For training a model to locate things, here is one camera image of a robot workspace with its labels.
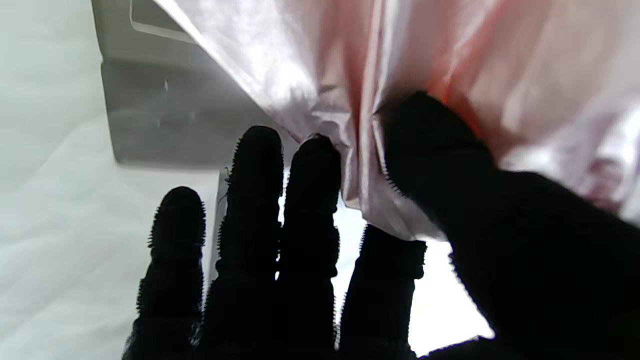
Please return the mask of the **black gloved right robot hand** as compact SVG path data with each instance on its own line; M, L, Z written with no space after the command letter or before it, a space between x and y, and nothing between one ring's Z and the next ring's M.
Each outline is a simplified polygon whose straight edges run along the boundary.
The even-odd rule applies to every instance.
M494 338L428 360L637 360L639 230L542 175L496 166L455 112L424 92L383 112L395 191L443 231L458 278ZM426 244L368 224L335 325L341 158L325 136L294 154L278 220L278 132L234 153L218 276L202 298L206 217L196 191L162 199L124 360L415 360L409 345Z

